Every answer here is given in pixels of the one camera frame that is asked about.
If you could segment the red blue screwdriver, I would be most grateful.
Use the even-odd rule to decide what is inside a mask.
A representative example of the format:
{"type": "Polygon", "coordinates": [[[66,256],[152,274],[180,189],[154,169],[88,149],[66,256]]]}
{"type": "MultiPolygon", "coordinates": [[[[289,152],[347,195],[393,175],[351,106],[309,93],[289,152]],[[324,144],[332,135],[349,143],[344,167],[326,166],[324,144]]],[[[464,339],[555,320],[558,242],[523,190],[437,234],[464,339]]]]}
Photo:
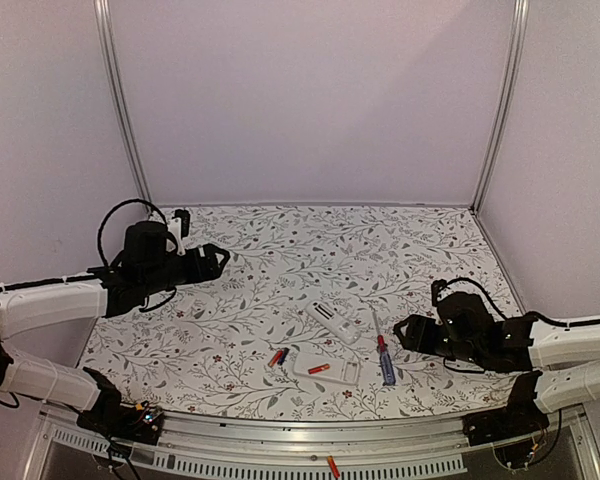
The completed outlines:
{"type": "Polygon", "coordinates": [[[379,364],[383,377],[383,383],[385,386],[394,386],[396,384],[396,377],[391,361],[391,356],[384,336],[380,329],[379,318],[375,311],[372,312],[372,319],[376,330],[377,351],[379,355],[379,364]]]}

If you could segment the small white remote control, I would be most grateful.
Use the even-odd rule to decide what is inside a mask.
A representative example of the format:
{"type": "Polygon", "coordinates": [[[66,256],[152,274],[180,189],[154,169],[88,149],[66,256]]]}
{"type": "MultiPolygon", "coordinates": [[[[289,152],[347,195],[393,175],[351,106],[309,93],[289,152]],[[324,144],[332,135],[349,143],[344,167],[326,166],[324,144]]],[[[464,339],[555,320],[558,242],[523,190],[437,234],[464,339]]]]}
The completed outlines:
{"type": "Polygon", "coordinates": [[[353,323],[321,301],[309,302],[305,306],[305,312],[347,345],[357,342],[360,338],[361,333],[353,323]]]}

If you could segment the red orange battery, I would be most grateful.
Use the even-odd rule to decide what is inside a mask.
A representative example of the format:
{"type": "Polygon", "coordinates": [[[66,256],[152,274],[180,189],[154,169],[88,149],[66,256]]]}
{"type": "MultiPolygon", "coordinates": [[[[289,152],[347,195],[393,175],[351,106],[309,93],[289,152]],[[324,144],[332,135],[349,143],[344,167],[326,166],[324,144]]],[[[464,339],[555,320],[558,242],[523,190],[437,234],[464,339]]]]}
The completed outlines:
{"type": "Polygon", "coordinates": [[[323,371],[327,371],[329,369],[330,369],[330,365],[329,364],[323,364],[323,365],[320,365],[320,366],[309,368],[307,370],[307,373],[310,374],[310,375],[313,375],[313,374],[321,373],[323,371]]]}
{"type": "Polygon", "coordinates": [[[340,478],[340,472],[339,472],[339,469],[338,469],[338,467],[337,467],[337,465],[335,463],[334,458],[332,456],[328,456],[327,457],[327,462],[328,462],[328,465],[329,465],[329,468],[331,470],[331,473],[332,473],[333,477],[335,479],[339,479],[340,478]]]}

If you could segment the blue battery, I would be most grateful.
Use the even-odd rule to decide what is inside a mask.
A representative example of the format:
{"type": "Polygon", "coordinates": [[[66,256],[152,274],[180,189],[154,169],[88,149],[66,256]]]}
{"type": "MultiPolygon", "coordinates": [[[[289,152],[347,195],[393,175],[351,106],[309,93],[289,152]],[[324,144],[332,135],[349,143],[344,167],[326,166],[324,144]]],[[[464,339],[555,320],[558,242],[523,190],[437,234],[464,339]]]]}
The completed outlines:
{"type": "Polygon", "coordinates": [[[290,351],[290,350],[289,350],[289,348],[284,348],[284,349],[282,350],[282,353],[281,353],[281,355],[280,355],[280,357],[279,357],[279,359],[278,359],[278,362],[277,362],[277,364],[278,364],[278,365],[282,365],[282,364],[284,364],[284,362],[285,362],[285,360],[286,360],[286,357],[287,357],[287,356],[288,356],[288,354],[289,354],[289,351],[290,351]]]}

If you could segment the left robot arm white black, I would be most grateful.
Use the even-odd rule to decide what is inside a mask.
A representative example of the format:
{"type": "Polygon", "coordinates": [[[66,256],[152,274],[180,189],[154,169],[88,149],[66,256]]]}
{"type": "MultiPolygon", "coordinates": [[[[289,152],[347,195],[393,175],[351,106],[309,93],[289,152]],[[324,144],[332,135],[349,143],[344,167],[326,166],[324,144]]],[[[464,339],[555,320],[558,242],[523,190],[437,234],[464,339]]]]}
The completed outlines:
{"type": "Polygon", "coordinates": [[[96,321],[143,307],[151,296],[221,277],[230,253],[207,243],[187,248],[178,221],[141,221],[127,228],[113,261],[84,274],[0,286],[0,392],[64,404],[108,434],[128,426],[121,394],[92,370],[66,367],[10,349],[21,333],[72,321],[96,321]]]}

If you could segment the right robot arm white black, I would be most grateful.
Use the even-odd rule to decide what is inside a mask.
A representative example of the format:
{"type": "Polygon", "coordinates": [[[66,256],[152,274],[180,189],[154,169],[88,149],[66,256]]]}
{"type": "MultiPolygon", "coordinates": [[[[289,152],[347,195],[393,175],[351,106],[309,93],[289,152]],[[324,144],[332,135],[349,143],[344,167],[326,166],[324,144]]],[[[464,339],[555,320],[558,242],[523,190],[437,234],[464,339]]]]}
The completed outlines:
{"type": "Polygon", "coordinates": [[[436,320],[413,314],[394,325],[394,334],[408,351],[516,374],[510,404],[497,415],[504,435],[519,435],[536,410],[600,399],[600,316],[554,320],[529,311],[496,320],[479,295],[465,292],[437,300],[435,308],[436,320]]]}

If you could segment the floral patterned table mat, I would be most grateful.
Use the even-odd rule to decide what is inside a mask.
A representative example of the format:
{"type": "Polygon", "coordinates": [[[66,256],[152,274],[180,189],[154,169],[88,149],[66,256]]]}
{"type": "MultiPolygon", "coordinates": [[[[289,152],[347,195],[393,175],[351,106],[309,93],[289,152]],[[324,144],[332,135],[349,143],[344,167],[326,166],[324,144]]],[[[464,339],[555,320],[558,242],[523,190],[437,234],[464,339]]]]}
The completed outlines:
{"type": "Polygon", "coordinates": [[[194,207],[192,244],[231,253],[220,279],[154,298],[151,313],[99,321],[81,365],[125,400],[242,419],[382,420],[497,408],[514,379],[405,351],[393,325],[433,316],[430,287],[488,292],[517,306],[474,217],[459,208],[194,207]],[[321,301],[361,335],[347,345],[305,312],[321,301]],[[396,384],[385,386],[375,311],[396,384]],[[284,364],[269,367],[280,349],[284,364]],[[293,373],[299,353],[351,360],[355,386],[293,373]]]}

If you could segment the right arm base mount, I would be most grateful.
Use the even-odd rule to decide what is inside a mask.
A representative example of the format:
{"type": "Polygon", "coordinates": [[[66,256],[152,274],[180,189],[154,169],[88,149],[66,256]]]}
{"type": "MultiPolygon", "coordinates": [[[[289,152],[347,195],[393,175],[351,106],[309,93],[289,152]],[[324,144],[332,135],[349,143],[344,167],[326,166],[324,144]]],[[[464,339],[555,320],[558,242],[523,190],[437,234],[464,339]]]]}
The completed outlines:
{"type": "Polygon", "coordinates": [[[550,425],[548,414],[535,403],[536,386],[541,376],[539,371],[518,376],[505,406],[464,415],[462,431],[469,445],[486,445],[525,436],[521,442],[496,447],[496,460],[510,470],[526,469],[544,460],[557,441],[554,440],[540,456],[546,446],[550,425]]]}

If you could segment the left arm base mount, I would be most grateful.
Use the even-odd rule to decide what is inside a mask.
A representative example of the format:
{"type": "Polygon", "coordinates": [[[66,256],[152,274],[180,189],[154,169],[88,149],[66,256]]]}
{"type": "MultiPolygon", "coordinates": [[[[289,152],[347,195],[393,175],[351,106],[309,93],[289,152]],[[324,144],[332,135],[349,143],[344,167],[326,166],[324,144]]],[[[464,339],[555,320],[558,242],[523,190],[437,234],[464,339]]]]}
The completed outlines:
{"type": "Polygon", "coordinates": [[[157,445],[164,424],[164,412],[148,401],[124,404],[121,392],[104,375],[90,368],[83,371],[99,390],[91,409],[79,413],[77,425],[105,438],[119,438],[146,445],[157,445]]]}

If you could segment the front aluminium rail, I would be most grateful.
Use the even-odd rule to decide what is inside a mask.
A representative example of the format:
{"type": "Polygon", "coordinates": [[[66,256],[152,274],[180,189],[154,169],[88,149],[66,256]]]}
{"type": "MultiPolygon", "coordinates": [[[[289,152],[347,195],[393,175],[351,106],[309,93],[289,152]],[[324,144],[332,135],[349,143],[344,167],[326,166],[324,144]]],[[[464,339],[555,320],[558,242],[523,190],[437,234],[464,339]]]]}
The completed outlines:
{"type": "Polygon", "coordinates": [[[48,407],[27,479],[600,479],[600,454],[580,407],[551,418],[537,465],[510,470],[494,456],[516,437],[470,446],[458,416],[346,422],[228,419],[167,413],[158,444],[127,443],[123,458],[74,414],[48,407]]]}

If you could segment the left aluminium frame post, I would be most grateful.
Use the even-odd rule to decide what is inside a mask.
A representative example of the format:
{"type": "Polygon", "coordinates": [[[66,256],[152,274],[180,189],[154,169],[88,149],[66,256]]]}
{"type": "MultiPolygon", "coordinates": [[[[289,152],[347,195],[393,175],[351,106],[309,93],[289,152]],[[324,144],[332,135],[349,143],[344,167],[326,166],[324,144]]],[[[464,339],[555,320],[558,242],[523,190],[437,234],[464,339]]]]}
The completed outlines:
{"type": "Polygon", "coordinates": [[[138,196],[143,200],[151,201],[152,196],[149,182],[141,161],[124,92],[122,72],[116,51],[110,2],[107,0],[94,0],[93,6],[105,73],[132,179],[138,196]]]}

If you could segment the aluminium frame post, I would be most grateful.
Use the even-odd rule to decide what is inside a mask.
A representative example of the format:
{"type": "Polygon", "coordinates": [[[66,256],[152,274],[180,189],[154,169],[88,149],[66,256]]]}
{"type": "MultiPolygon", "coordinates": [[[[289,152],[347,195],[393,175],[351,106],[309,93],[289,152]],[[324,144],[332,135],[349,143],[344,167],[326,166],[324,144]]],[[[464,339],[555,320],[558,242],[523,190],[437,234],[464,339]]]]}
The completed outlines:
{"type": "Polygon", "coordinates": [[[143,200],[151,201],[152,196],[149,182],[141,161],[124,92],[122,72],[116,51],[110,2],[107,0],[94,0],[93,6],[105,73],[132,179],[138,196],[143,200]]]}
{"type": "Polygon", "coordinates": [[[471,211],[475,216],[479,216],[484,207],[501,144],[505,135],[509,111],[513,102],[520,63],[524,51],[528,15],[529,1],[516,0],[514,2],[511,33],[497,108],[487,142],[478,184],[471,203],[471,211]]]}

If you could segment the right aluminium frame post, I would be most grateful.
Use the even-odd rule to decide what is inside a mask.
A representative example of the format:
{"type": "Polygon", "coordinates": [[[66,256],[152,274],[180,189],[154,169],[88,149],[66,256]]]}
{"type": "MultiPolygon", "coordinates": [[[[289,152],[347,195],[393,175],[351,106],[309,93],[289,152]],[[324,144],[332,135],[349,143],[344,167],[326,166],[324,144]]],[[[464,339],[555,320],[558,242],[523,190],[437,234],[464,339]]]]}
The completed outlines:
{"type": "Polygon", "coordinates": [[[528,15],[529,1],[516,0],[514,2],[511,33],[497,108],[487,142],[478,184],[471,203],[471,211],[475,216],[479,216],[484,207],[501,144],[505,135],[509,111],[513,102],[520,63],[524,51],[528,15]]]}

